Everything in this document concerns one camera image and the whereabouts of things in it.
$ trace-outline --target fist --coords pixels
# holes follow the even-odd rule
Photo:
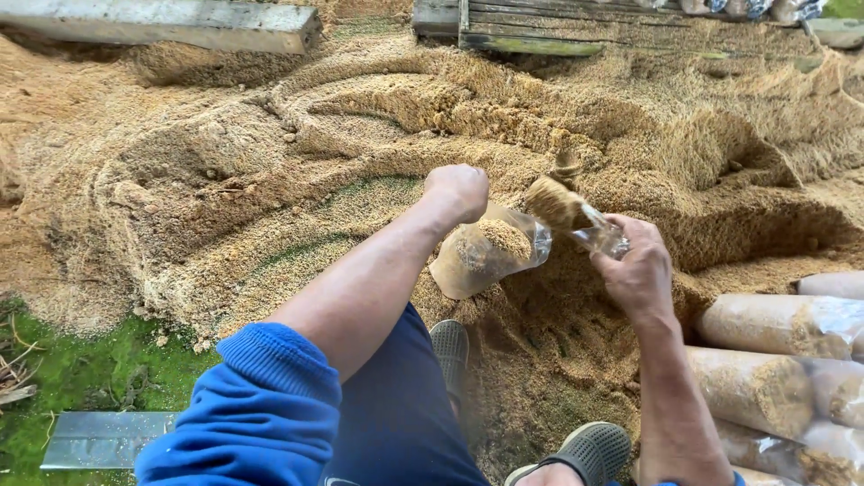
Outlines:
[[[630,240],[630,251],[621,261],[599,252],[591,254],[591,263],[606,280],[609,294],[631,322],[638,317],[674,315],[672,263],[657,227],[621,214],[605,216]]]
[[[423,197],[441,204],[457,224],[474,223],[486,212],[489,178],[467,164],[436,167],[426,176]]]

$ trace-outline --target foot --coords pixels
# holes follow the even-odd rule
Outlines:
[[[468,363],[468,333],[459,321],[448,319],[436,324],[429,337],[432,338],[432,351],[441,363],[453,411],[458,415]]]
[[[504,486],[516,486],[524,477],[542,472],[550,464],[566,464],[584,486],[605,486],[618,475],[630,457],[630,438],[621,427],[608,422],[591,422],[571,433],[557,453],[540,464],[513,471]]]

